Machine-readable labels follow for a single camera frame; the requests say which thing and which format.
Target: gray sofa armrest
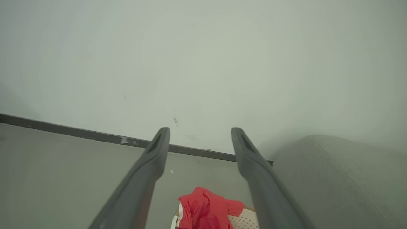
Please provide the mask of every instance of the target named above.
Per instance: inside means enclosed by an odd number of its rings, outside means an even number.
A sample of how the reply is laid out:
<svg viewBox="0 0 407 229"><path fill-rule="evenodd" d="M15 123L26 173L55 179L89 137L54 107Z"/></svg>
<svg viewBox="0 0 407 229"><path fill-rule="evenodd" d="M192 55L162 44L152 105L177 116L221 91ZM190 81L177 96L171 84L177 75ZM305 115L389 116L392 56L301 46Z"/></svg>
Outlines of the gray sofa armrest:
<svg viewBox="0 0 407 229"><path fill-rule="evenodd" d="M407 228L407 154L311 135L273 168L317 228Z"/></svg>

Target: gray floor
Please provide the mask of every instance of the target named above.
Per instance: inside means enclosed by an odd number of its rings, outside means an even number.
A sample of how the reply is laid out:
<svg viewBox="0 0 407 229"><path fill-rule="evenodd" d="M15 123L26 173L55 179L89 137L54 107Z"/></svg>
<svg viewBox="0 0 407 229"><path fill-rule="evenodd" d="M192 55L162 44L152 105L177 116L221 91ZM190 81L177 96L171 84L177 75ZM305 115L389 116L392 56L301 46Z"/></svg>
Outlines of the gray floor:
<svg viewBox="0 0 407 229"><path fill-rule="evenodd" d="M142 152L0 123L0 228L87 228ZM169 153L146 228L169 228L196 186L253 207L235 162Z"/></svg>

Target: dark baseboard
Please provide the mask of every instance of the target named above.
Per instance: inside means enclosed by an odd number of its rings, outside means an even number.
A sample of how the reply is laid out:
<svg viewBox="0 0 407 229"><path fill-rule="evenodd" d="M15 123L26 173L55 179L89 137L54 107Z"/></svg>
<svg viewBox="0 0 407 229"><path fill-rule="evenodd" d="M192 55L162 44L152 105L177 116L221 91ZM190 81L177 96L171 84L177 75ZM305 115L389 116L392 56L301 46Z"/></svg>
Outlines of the dark baseboard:
<svg viewBox="0 0 407 229"><path fill-rule="evenodd" d="M65 134L69 136L84 138L84 139L92 139L96 141L103 141L113 144L119 145L128 145L128 146L135 146L140 148L146 148L150 141L142 140L142 139L135 139L130 137L118 136L114 134L106 134L95 132L91 130L83 130L72 128L68 126L60 126L56 124L46 123L35 121L31 119L19 118L11 115L0 114L0 123L5 123L14 126L21 126L25 128L31 128L36 130L43 130L47 132L57 133L57 134ZM189 148L185 146L179 145L170 145L169 152L179 153L179 154L187 154L193 156L202 156L207 158L225 160L225 161L236 161L236 157L233 154L225 154L221 152L215 152L210 150L200 150L195 148Z"/></svg>

